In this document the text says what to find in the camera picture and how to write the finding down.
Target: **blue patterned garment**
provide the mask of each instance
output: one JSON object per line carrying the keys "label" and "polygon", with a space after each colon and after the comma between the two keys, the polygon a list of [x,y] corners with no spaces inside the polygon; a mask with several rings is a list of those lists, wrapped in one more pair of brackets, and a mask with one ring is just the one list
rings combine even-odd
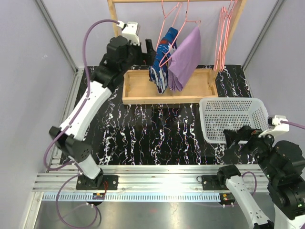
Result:
{"label": "blue patterned garment", "polygon": [[[160,61],[162,60],[163,56],[168,52],[170,45],[175,40],[178,34],[178,30],[170,27],[166,35],[160,41],[157,54],[154,59],[154,63],[152,66],[149,67],[149,77],[150,81],[153,81],[158,88],[158,93],[163,94],[168,86],[168,63],[163,65],[161,68],[159,67]],[[173,48],[171,49],[170,53],[164,58],[163,62],[167,60],[171,56],[171,54],[177,49],[176,42],[173,44]]]}

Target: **wooden tray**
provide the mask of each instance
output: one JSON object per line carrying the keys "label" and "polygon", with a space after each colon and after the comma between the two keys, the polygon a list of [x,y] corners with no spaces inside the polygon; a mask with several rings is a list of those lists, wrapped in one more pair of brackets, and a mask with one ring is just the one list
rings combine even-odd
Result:
{"label": "wooden tray", "polygon": [[129,70],[124,76],[124,104],[198,103],[202,98],[218,97],[212,69],[196,69],[181,92],[169,88],[158,94],[157,86],[149,81],[148,70]]}

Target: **purple cloth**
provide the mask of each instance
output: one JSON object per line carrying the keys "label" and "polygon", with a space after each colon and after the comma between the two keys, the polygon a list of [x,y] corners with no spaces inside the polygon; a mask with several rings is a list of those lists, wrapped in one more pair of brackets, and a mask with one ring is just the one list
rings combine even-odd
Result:
{"label": "purple cloth", "polygon": [[182,91],[201,60],[201,36],[198,26],[171,57],[168,62],[168,85],[172,91]]}

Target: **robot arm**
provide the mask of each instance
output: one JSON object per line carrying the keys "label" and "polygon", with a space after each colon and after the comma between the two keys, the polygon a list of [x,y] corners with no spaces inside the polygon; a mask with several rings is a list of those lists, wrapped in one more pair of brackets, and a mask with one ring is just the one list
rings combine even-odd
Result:
{"label": "robot arm", "polygon": [[[273,131],[263,132],[249,126],[242,127],[237,133],[225,130],[227,153],[234,151],[239,141],[248,141],[240,150],[242,154],[253,155],[269,180],[267,188],[275,208],[274,228],[300,229],[305,224],[305,181],[301,178],[305,159],[300,147],[292,142],[279,141],[273,147],[275,140],[271,134],[289,131],[289,127],[281,124],[281,120],[285,120],[285,117],[276,116],[268,120],[269,124],[274,125]],[[236,169],[235,166],[220,168],[217,174],[219,182],[225,184],[237,199],[249,228],[253,228],[256,223],[254,228],[273,228],[247,189],[242,187],[242,179]]]}
{"label": "robot arm", "polygon": [[227,187],[235,197],[246,217],[250,229],[273,229],[270,219],[259,208],[244,184],[244,180],[235,165],[219,168],[217,178],[220,186]]}
{"label": "robot arm", "polygon": [[111,38],[107,45],[107,53],[92,73],[90,96],[87,98],[86,91],[70,116],[60,127],[53,126],[49,130],[51,137],[54,139],[62,129],[69,125],[69,121],[74,117],[81,104],[84,100],[87,100],[72,125],[58,139],[56,146],[72,161],[75,161],[82,169],[83,174],[94,180],[98,187],[102,182],[103,172],[91,156],[92,147],[82,141],[85,132],[101,105],[122,83],[123,75],[128,69],[135,64],[152,65],[156,55],[152,41],[149,39],[145,40],[147,53],[142,53],[138,37],[138,23],[129,22],[125,24],[120,21],[118,26],[122,28],[122,36]]}

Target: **metal frame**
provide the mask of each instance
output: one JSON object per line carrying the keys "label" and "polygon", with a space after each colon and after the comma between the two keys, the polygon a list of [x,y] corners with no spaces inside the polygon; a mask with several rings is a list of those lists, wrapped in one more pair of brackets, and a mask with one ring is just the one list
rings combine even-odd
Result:
{"label": "metal frame", "polygon": [[[77,73],[69,90],[66,100],[64,112],[62,114],[61,122],[64,121],[72,112],[81,83],[83,69],[77,70],[73,59],[71,58],[64,42],[62,41],[48,11],[42,0],[34,0],[37,7],[41,11],[44,19],[47,22],[56,42],[61,48],[71,68]],[[255,54],[261,40],[269,29],[272,21],[279,12],[285,0],[278,0],[273,8],[266,24],[264,25],[259,37],[257,38],[251,52],[249,53],[244,69],[247,68],[251,58]],[[61,151],[57,148],[52,149],[52,157],[50,160],[51,167],[57,167],[61,158]],[[218,201],[222,190],[215,192],[204,191],[202,185],[196,180],[201,175],[214,175],[218,171],[219,165],[202,165],[202,166],[103,166],[105,174],[112,174],[119,176],[119,184],[117,191],[109,191],[110,198],[105,201],[159,201],[159,196],[162,201]],[[257,177],[257,192],[267,193],[268,180],[261,171],[258,165],[237,165],[241,173],[246,171],[254,172]],[[42,201],[54,201],[55,194],[63,183],[71,176],[77,174],[75,166],[66,166],[60,171],[50,173],[40,173],[37,175],[36,182],[33,187],[29,209],[23,223],[22,228],[32,229],[35,226],[38,212]],[[246,187],[252,189],[254,182],[251,176],[244,178]],[[69,201],[85,201],[79,199],[84,195],[88,196],[88,200],[92,197],[92,192],[76,191],[76,179],[72,180],[62,191],[61,201],[65,201],[65,197],[71,198]]]}
{"label": "metal frame", "polygon": [[259,45],[261,44],[263,38],[265,37],[267,31],[269,30],[272,22],[274,21],[275,17],[277,16],[277,14],[279,13],[280,9],[282,8],[284,2],[286,0],[277,0],[276,4],[274,5],[265,25],[263,26],[260,34],[258,35],[249,55],[247,56],[244,64],[243,64],[243,69],[244,71],[246,70],[246,68],[248,67],[250,61],[252,60],[254,54],[256,53],[256,50],[258,49]]}
{"label": "metal frame", "polygon": [[47,10],[47,8],[45,7],[43,0],[34,0],[34,2],[36,3],[38,9],[41,12],[41,15],[43,16],[43,18],[45,19],[54,39],[56,40],[56,42],[58,43],[61,51],[63,52],[63,55],[65,56],[66,60],[69,62],[69,65],[71,66],[71,68],[73,69],[73,71],[76,73],[77,72],[77,66],[73,60],[73,58],[71,57],[66,45],[64,44],[59,32],[56,29],[56,26]]}

